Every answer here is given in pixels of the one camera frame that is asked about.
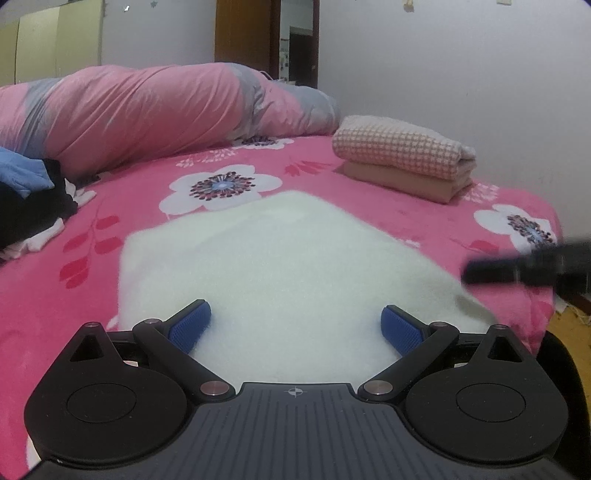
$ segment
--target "blue textured pad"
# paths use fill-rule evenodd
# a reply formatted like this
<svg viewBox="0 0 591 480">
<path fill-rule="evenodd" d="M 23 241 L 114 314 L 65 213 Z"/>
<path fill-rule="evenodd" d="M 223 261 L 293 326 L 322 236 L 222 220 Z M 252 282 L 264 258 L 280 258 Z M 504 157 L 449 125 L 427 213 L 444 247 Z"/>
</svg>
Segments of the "blue textured pad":
<svg viewBox="0 0 591 480">
<path fill-rule="evenodd" d="M 189 354 L 201 338 L 212 318 L 209 303 L 204 301 L 197 308 L 188 312 L 168 331 L 168 340 L 174 346 Z"/>
<path fill-rule="evenodd" d="M 381 327 L 384 338 L 402 356 L 423 342 L 421 330 L 387 307 L 382 310 Z"/>
</svg>

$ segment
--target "white fleece blanket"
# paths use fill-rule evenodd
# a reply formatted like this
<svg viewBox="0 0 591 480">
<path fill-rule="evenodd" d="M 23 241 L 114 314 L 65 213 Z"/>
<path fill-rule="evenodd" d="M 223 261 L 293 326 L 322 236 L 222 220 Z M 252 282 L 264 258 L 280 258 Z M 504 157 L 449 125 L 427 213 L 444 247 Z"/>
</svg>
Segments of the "white fleece blanket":
<svg viewBox="0 0 591 480">
<path fill-rule="evenodd" d="M 380 332 L 388 304 L 464 332 L 495 323 L 419 252 L 300 192 L 138 232 L 121 258 L 119 328 L 207 300 L 212 322 L 192 354 L 237 390 L 245 381 L 357 388 L 398 358 Z"/>
</svg>

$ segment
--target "brown wooden door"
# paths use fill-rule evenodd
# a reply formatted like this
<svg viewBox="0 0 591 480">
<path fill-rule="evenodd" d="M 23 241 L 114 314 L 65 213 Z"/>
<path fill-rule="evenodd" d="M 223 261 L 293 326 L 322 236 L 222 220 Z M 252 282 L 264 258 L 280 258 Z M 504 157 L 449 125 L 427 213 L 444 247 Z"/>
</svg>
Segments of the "brown wooden door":
<svg viewBox="0 0 591 480">
<path fill-rule="evenodd" d="M 271 70 L 274 7 L 274 0 L 217 0 L 215 60 Z"/>
</svg>

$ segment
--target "yellow floor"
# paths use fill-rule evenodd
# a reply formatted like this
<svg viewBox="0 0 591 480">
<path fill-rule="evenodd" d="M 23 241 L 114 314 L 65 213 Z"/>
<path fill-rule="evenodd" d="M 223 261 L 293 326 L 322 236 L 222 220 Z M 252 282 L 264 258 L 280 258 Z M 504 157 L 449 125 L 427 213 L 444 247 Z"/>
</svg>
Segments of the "yellow floor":
<svg viewBox="0 0 591 480">
<path fill-rule="evenodd" d="M 580 310 L 568 307 L 564 313 L 556 313 L 548 330 L 555 334 L 569 350 L 579 370 L 587 395 L 587 407 L 591 411 L 591 326 L 589 318 Z"/>
</svg>

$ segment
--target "checkered blanket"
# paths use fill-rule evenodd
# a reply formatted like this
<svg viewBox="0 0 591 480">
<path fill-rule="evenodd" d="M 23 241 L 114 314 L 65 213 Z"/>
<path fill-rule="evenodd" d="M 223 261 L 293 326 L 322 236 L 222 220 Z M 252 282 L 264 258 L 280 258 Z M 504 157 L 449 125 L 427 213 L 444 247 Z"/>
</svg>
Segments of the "checkered blanket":
<svg viewBox="0 0 591 480">
<path fill-rule="evenodd" d="M 351 115 L 333 137 L 345 160 L 398 167 L 445 180 L 474 168 L 476 152 L 433 130 L 393 118 Z"/>
</svg>

